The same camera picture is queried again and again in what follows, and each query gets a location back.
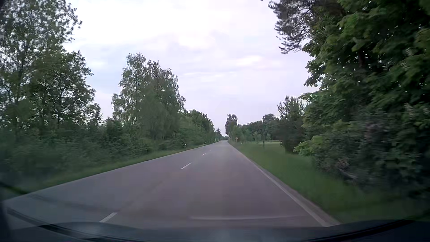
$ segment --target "sky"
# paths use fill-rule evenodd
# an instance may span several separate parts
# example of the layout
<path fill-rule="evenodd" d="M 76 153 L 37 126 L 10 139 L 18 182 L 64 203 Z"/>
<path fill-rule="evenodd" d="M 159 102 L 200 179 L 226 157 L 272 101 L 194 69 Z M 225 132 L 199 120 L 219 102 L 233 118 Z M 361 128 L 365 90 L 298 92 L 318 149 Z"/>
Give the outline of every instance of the sky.
<path fill-rule="evenodd" d="M 112 116 L 113 93 L 129 53 L 142 53 L 178 76 L 185 108 L 206 113 L 225 133 L 227 114 L 240 124 L 279 115 L 285 96 L 303 86 L 311 59 L 303 52 L 281 54 L 276 16 L 259 0 L 71 0 L 81 29 L 65 44 L 80 50 L 93 76 L 95 102 Z"/>

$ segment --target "grass verge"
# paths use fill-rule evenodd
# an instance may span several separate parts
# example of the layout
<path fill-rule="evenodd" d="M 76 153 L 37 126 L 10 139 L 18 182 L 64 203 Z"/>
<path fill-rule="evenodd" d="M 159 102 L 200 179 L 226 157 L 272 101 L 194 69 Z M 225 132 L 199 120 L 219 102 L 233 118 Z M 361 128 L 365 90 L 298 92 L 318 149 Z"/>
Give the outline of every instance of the grass verge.
<path fill-rule="evenodd" d="M 78 180 L 81 178 L 89 177 L 92 175 L 96 175 L 99 173 L 103 173 L 106 171 L 115 170 L 121 167 L 125 167 L 132 164 L 137 164 L 144 161 L 149 161 L 152 159 L 156 159 L 159 157 L 163 157 L 166 155 L 172 155 L 175 153 L 179 153 L 185 150 L 195 149 L 198 147 L 202 147 L 205 145 L 199 145 L 199 146 L 192 146 L 186 149 L 179 149 L 179 150 L 160 150 L 160 151 L 153 151 L 147 155 L 141 156 L 139 158 L 129 159 L 126 161 L 117 161 L 113 163 L 103 164 L 99 166 L 92 166 L 92 167 L 86 167 L 82 168 L 80 171 L 70 171 L 67 173 L 61 173 L 58 175 L 55 175 L 53 177 L 49 177 L 46 180 L 37 181 L 37 182 L 25 182 L 22 184 L 19 184 L 18 187 L 14 187 L 15 192 L 8 191 L 3 195 L 3 199 L 9 199 L 18 195 L 22 195 L 23 193 L 30 193 L 34 192 L 40 189 L 44 189 L 47 187 L 63 184 L 66 182 L 70 182 L 73 180 Z"/>
<path fill-rule="evenodd" d="M 399 198 L 387 191 L 363 191 L 314 168 L 311 160 L 285 153 L 279 142 L 230 142 L 285 184 L 311 200 L 340 222 L 402 219 L 428 208 L 423 201 Z"/>

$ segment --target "road shoulder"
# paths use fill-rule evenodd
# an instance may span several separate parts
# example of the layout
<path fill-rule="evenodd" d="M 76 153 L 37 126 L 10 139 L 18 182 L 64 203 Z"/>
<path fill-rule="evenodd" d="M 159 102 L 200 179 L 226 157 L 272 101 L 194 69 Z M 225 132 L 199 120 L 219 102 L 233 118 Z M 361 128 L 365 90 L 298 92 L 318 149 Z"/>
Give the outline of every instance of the road shoulder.
<path fill-rule="evenodd" d="M 337 221 L 335 218 L 330 216 L 328 213 L 323 211 L 320 207 L 318 207 L 313 202 L 306 199 L 304 196 L 302 196 L 299 192 L 294 190 L 293 188 L 289 187 L 283 181 L 281 181 L 279 178 L 274 176 L 272 173 L 258 165 L 256 162 L 248 158 L 246 155 L 244 155 L 242 152 L 240 152 L 238 149 L 236 149 L 234 146 L 231 146 L 234 148 L 237 152 L 239 152 L 243 157 L 245 157 L 249 162 L 251 162 L 257 169 L 259 169 L 264 175 L 267 176 L 268 179 L 270 179 L 275 185 L 277 185 L 283 192 L 285 192 L 288 196 L 290 196 L 294 201 L 296 201 L 306 212 L 308 212 L 315 220 L 317 220 L 321 226 L 328 227 L 328 226 L 334 226 L 341 224 L 339 221 Z"/>

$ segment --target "car hood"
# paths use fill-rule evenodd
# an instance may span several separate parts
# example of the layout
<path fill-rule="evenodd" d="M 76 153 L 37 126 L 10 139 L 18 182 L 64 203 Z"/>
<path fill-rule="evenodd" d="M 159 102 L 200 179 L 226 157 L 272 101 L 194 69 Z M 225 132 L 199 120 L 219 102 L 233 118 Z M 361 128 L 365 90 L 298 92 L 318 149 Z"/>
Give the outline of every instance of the car hood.
<path fill-rule="evenodd" d="M 243 227 L 138 229 L 109 223 L 73 222 L 13 230 L 16 241 L 416 241 L 428 240 L 429 223 L 374 220 L 331 227 Z"/>

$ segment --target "windshield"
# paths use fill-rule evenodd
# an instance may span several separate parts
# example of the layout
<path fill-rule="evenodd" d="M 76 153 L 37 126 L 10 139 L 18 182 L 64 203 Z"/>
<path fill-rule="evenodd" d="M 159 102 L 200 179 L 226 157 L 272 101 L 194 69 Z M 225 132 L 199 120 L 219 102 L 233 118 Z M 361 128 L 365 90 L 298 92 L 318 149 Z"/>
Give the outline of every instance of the windshield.
<path fill-rule="evenodd" d="M 426 221 L 429 3 L 4 1 L 8 229 Z"/>

